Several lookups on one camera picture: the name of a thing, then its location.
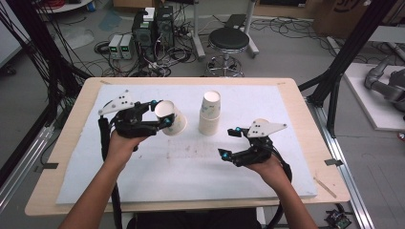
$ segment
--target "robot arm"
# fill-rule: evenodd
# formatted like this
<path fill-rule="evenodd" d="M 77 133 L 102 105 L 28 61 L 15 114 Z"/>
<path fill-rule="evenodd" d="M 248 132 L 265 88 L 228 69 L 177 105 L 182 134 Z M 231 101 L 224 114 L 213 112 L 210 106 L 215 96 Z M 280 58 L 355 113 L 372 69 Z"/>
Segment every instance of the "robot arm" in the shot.
<path fill-rule="evenodd" d="M 375 68 L 371 69 L 366 76 L 364 86 L 368 89 L 376 91 L 390 102 L 398 103 L 404 101 L 405 98 L 405 72 L 393 72 L 390 77 L 390 83 L 384 84 L 379 81 L 379 78 L 384 74 L 385 68 L 390 60 L 388 58 L 381 61 Z"/>

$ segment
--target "forearm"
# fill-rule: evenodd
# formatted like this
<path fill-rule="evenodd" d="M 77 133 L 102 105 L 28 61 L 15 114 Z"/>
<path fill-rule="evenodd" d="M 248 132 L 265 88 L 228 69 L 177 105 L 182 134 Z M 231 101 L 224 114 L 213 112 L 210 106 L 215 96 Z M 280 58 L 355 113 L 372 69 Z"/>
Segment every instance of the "forearm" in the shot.
<path fill-rule="evenodd" d="M 119 172 L 103 164 L 59 228 L 98 228 Z"/>
<path fill-rule="evenodd" d="M 276 191 L 276 193 L 283 206 L 289 228 L 317 228 L 307 208 L 291 184 L 286 185 L 286 187 Z"/>

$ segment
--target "wooden table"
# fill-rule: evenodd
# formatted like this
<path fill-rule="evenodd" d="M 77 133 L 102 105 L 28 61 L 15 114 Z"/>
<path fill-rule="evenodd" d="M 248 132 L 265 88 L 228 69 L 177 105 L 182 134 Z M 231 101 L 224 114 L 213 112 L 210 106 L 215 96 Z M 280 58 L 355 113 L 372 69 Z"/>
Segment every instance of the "wooden table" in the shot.
<path fill-rule="evenodd" d="M 44 170 L 26 207 L 29 216 L 48 216 L 67 214 L 72 204 L 56 204 L 60 187 L 65 176 L 72 151 L 79 140 L 80 133 L 89 112 L 94 106 L 100 87 L 104 84 L 134 85 L 268 85 L 277 86 L 284 100 L 304 157 L 313 176 L 318 196 L 303 199 L 305 203 L 345 202 L 350 199 L 349 191 L 335 166 L 327 166 L 330 152 L 309 113 L 307 104 L 297 85 L 290 78 L 108 78 L 96 77 L 86 81 L 77 98 L 72 112 L 57 140 L 49 163 L 58 163 L 57 169 Z M 122 211 L 160 211 L 180 209 L 212 209 L 232 207 L 257 207 L 277 205 L 274 199 L 228 199 L 194 200 L 181 202 L 140 202 L 122 203 Z M 109 204 L 107 212 L 112 211 Z"/>

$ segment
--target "stool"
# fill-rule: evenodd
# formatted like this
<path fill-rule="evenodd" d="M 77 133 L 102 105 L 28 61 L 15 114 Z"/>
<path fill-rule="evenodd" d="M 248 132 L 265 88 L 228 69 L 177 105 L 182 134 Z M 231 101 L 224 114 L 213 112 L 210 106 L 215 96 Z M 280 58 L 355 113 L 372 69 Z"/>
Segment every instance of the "stool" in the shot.
<path fill-rule="evenodd" d="M 212 57 L 206 65 L 205 76 L 208 73 L 217 76 L 245 76 L 241 62 L 229 56 L 231 53 L 242 52 L 247 48 L 249 37 L 244 32 L 233 28 L 220 28 L 209 34 L 208 43 L 211 48 L 224 55 Z"/>

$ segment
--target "cardboard box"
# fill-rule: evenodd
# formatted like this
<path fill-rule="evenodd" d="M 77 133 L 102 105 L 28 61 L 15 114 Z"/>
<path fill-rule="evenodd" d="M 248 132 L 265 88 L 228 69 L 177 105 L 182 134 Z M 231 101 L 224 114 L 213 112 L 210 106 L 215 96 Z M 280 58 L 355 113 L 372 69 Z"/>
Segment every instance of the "cardboard box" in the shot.
<path fill-rule="evenodd" d="M 368 6 L 367 0 L 326 0 L 312 27 L 319 36 L 348 38 Z"/>

